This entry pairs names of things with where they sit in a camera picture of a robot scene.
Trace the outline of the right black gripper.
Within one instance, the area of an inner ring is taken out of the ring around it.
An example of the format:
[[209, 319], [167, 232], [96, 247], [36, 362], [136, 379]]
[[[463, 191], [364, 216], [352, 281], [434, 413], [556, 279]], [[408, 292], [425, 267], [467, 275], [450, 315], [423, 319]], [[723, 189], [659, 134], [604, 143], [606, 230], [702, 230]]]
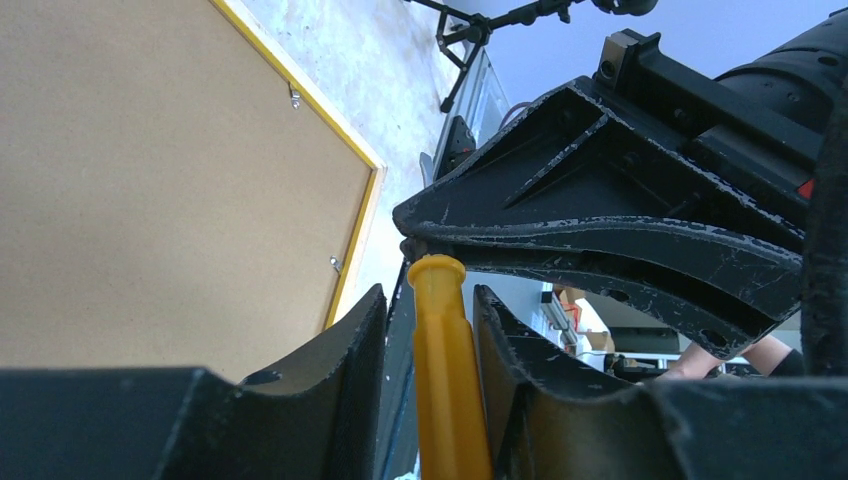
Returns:
[[847, 77], [847, 11], [714, 79], [659, 41], [630, 29], [608, 36], [598, 83], [580, 77], [540, 97], [401, 203], [398, 229], [688, 221], [800, 255], [813, 171]]

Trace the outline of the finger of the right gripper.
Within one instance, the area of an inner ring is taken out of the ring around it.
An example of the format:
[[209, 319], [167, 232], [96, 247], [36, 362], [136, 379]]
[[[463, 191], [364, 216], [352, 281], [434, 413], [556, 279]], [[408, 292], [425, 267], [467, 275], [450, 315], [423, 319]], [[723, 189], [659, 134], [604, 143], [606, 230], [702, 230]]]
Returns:
[[688, 221], [403, 221], [400, 231], [446, 248], [474, 271], [609, 297], [720, 359], [737, 355], [800, 309], [799, 255]]

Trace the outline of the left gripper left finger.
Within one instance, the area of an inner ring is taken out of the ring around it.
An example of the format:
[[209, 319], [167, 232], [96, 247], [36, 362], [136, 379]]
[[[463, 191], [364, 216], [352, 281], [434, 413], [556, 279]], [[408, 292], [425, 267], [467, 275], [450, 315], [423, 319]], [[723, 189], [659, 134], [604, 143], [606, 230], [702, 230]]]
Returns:
[[5, 370], [5, 479], [368, 479], [387, 301], [230, 383], [199, 367]]

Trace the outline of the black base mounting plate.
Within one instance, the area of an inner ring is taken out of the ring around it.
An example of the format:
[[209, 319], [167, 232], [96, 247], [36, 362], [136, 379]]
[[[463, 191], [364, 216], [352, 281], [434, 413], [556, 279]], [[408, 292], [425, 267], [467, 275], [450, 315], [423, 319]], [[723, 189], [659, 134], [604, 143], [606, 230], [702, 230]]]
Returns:
[[445, 142], [435, 165], [433, 180], [439, 180], [461, 165], [477, 149], [476, 138], [461, 115], [448, 123]]

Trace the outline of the aluminium front rail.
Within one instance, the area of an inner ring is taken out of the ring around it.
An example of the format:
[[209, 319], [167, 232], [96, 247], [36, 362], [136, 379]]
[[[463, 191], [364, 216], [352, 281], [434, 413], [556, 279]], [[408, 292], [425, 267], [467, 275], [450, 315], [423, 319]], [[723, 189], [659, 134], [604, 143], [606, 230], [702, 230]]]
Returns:
[[433, 155], [421, 153], [419, 165], [423, 185], [434, 182], [436, 162], [441, 154], [448, 123], [455, 115], [461, 115], [476, 138], [477, 148], [485, 144], [499, 129], [509, 110], [509, 102], [497, 78], [492, 63], [483, 49], [468, 71], [468, 76], [458, 90], [452, 110], [447, 114], [441, 137]]

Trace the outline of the yellow picture frame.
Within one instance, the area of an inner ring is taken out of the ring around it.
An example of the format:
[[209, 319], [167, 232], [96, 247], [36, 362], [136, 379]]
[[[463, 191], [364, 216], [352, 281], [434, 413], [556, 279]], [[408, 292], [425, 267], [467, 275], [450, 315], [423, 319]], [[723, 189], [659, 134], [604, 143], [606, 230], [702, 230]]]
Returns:
[[375, 179], [238, 1], [5, 1], [1, 363], [240, 380], [343, 313]]

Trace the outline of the black mini tripod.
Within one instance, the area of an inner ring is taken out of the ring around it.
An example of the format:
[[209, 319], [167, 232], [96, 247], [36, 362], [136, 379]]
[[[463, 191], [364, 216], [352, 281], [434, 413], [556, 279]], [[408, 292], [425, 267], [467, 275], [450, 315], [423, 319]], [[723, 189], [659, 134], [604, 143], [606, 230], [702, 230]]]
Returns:
[[[440, 111], [447, 114], [474, 65], [476, 58], [488, 44], [497, 29], [512, 26], [531, 26], [540, 17], [555, 15], [565, 24], [571, 22], [570, 0], [540, 0], [521, 5], [503, 15], [487, 17], [480, 13], [469, 14], [437, 1], [420, 0], [420, 5], [439, 13], [435, 39], [439, 51], [458, 69], [459, 75], [449, 94], [442, 100]], [[593, 80], [604, 88], [617, 90], [642, 54], [658, 50], [661, 34], [643, 36], [625, 29], [605, 38], [599, 65]]]

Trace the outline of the orange handled screwdriver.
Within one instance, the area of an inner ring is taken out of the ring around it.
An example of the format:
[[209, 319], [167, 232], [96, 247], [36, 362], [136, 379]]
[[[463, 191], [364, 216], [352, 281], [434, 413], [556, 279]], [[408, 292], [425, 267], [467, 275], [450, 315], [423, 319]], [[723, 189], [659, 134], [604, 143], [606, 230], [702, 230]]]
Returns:
[[466, 318], [464, 266], [447, 255], [414, 262], [413, 353], [423, 479], [492, 479], [494, 470], [472, 327]]

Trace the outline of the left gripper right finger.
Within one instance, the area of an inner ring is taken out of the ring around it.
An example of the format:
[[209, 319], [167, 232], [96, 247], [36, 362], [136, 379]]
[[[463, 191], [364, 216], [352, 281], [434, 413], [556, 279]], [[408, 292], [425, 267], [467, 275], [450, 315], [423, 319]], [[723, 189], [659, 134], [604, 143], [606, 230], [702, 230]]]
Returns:
[[843, 378], [634, 385], [568, 355], [487, 286], [473, 293], [498, 479], [843, 479]]

